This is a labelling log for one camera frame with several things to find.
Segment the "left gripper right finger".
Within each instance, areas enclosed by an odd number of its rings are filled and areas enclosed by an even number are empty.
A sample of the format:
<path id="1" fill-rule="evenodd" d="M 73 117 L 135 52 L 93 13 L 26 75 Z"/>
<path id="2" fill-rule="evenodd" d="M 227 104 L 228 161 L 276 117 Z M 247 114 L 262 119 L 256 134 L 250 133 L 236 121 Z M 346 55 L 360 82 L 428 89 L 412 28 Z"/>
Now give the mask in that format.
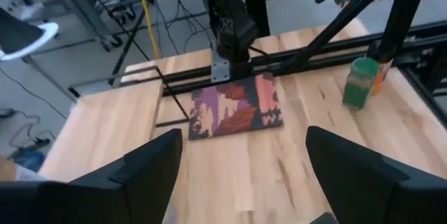
<path id="1" fill-rule="evenodd" d="M 310 224 L 447 224 L 447 179 L 318 126 L 306 148 L 332 209 Z"/>

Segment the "canyon landscape print book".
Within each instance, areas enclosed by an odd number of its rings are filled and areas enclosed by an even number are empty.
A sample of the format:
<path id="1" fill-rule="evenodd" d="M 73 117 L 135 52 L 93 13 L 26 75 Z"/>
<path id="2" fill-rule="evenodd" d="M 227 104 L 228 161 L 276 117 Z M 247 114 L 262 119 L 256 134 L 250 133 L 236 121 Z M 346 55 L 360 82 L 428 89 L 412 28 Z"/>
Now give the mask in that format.
<path id="1" fill-rule="evenodd" d="M 272 73 L 196 89 L 191 100 L 190 140 L 283 125 Z"/>

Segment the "green-lid herb jar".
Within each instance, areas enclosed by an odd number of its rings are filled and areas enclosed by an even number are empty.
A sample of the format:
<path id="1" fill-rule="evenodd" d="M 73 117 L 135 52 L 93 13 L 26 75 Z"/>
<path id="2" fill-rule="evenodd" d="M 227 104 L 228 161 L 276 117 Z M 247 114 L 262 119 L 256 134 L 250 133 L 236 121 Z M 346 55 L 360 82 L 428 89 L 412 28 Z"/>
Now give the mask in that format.
<path id="1" fill-rule="evenodd" d="M 379 64 L 369 57 L 355 59 L 350 65 L 342 103 L 347 107 L 363 109 L 378 73 Z"/>

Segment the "black aluminium table frame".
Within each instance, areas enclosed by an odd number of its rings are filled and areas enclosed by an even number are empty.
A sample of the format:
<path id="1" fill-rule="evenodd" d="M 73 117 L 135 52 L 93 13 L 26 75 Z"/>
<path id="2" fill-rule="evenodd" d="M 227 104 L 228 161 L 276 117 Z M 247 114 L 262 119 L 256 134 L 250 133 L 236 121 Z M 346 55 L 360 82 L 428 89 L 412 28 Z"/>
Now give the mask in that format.
<path id="1" fill-rule="evenodd" d="M 346 63 L 356 57 L 355 53 L 346 56 L 330 57 L 327 60 L 314 61 L 316 55 L 334 53 L 342 50 L 352 50 L 360 46 L 372 45 L 377 54 L 383 57 L 396 57 L 409 52 L 426 50 L 447 43 L 447 22 L 436 22 L 428 25 L 410 27 L 411 19 L 416 12 L 419 0 L 395 0 L 386 29 L 383 33 L 376 33 L 358 38 L 333 42 L 332 39 L 352 22 L 374 0 L 351 0 L 337 17 L 318 34 L 307 46 L 297 50 L 286 50 L 268 54 L 257 50 L 257 57 L 250 57 L 249 63 L 253 67 L 250 76 L 262 72 L 271 72 L 276 76 L 316 70 Z M 115 73 L 97 82 L 114 81 L 129 75 L 143 74 L 145 78 L 119 83 L 120 88 L 129 87 L 145 82 L 159 81 L 161 96 L 176 97 L 199 88 L 210 87 L 213 84 L 223 84 L 230 81 L 211 81 L 212 46 L 208 57 L 210 64 L 200 68 L 192 68 L 176 73 L 164 74 L 156 64 L 139 68 L 127 73 Z"/>

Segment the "orange spice grinder black cap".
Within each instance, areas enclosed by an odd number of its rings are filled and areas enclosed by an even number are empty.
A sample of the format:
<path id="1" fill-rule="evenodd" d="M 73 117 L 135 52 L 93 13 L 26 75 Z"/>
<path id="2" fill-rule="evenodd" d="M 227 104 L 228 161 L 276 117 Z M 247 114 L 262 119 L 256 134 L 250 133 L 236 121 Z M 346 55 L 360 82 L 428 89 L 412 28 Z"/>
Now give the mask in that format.
<path id="1" fill-rule="evenodd" d="M 379 64 L 378 72 L 374 79 L 373 87 L 371 89 L 370 95 L 375 96 L 378 94 L 383 86 L 383 82 L 388 74 L 390 67 L 392 66 L 393 60 L 388 62 L 383 62 Z"/>

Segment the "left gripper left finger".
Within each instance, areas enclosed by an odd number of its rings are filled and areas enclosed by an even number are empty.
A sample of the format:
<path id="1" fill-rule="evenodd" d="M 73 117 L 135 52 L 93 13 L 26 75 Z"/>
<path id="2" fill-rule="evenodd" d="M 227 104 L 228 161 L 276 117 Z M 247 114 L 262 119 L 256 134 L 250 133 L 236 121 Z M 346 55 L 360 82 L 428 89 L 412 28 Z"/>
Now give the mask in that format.
<path id="1" fill-rule="evenodd" d="M 181 157 L 174 128 L 68 183 L 0 182 L 0 224 L 162 224 Z"/>

